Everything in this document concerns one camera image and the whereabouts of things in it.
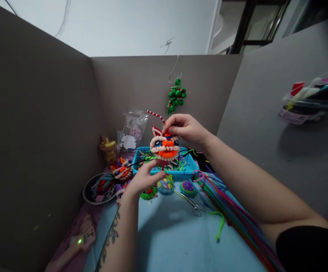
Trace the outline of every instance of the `forearm tattoo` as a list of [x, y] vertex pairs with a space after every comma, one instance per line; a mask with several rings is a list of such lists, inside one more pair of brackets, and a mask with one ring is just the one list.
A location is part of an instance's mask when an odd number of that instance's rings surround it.
[[95, 272], [98, 272], [99, 269], [101, 268], [101, 258], [102, 258], [103, 263], [106, 260], [107, 247], [110, 245], [110, 239], [111, 239], [112, 244], [115, 244], [115, 241], [118, 238], [118, 232], [115, 230], [115, 227], [117, 226], [118, 219], [120, 219], [120, 213], [118, 212], [120, 210], [120, 207], [121, 207], [121, 205], [118, 206], [116, 215], [113, 219], [110, 230], [108, 231], [108, 234], [106, 236], [106, 240], [104, 241], [102, 252], [101, 252], [101, 255], [99, 257]]

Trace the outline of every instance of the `lion ear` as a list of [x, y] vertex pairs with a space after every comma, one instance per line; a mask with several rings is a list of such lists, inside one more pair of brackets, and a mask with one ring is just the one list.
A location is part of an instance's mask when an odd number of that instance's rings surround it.
[[163, 133], [161, 132], [161, 130], [156, 127], [152, 127], [152, 134], [154, 135], [154, 137], [163, 136]]

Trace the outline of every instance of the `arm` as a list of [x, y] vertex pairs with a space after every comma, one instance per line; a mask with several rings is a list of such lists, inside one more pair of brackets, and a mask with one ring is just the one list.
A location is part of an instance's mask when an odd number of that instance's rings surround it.
[[164, 130], [200, 144], [230, 192], [253, 216], [270, 242], [294, 226], [328, 228], [328, 221], [314, 212], [296, 194], [244, 156], [208, 132], [187, 114], [172, 115]]
[[130, 272], [135, 270], [138, 200], [143, 191], [165, 177], [164, 171], [150, 175], [150, 170], [159, 164], [160, 161], [157, 160], [144, 164], [127, 186], [108, 231], [95, 271]]

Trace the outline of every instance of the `pipe cleaner lion head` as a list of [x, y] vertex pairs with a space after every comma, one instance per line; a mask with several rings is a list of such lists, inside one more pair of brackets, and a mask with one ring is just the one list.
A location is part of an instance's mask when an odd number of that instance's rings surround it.
[[154, 138], [150, 143], [150, 150], [157, 159], [171, 161], [178, 158], [180, 146], [179, 136], [170, 133], [163, 134], [156, 127], [152, 128]]
[[132, 176], [131, 161], [119, 158], [116, 165], [111, 165], [111, 170], [115, 179], [125, 181]]

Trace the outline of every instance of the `hand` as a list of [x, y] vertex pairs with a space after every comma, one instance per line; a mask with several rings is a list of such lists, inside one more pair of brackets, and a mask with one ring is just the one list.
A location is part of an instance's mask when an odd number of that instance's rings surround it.
[[192, 144], [205, 145], [212, 134], [189, 114], [174, 114], [169, 117], [163, 127], [163, 133], [178, 135]]
[[127, 186], [124, 195], [135, 195], [139, 196], [143, 191], [149, 190], [152, 185], [157, 183], [159, 180], [166, 177], [164, 171], [160, 171], [155, 175], [150, 175], [150, 171], [155, 166], [161, 166], [163, 164], [162, 160], [154, 159], [148, 163], [145, 163], [138, 170], [135, 177], [132, 179], [130, 184]]

